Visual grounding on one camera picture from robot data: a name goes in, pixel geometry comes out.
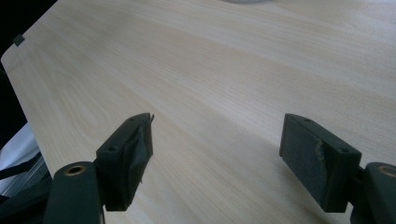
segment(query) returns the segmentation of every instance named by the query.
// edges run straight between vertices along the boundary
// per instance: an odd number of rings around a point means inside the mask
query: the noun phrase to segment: light wood tabletop
[[[60,0],[23,36],[2,63],[52,174],[155,114],[107,223],[348,223],[279,157],[285,113],[396,163],[395,1]]]

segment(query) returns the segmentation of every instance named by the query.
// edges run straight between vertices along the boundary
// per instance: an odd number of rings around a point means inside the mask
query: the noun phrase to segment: floor
[[[56,1],[20,0],[0,2],[0,57],[13,44],[18,34],[23,34]],[[17,96],[0,64],[0,149],[26,123]]]

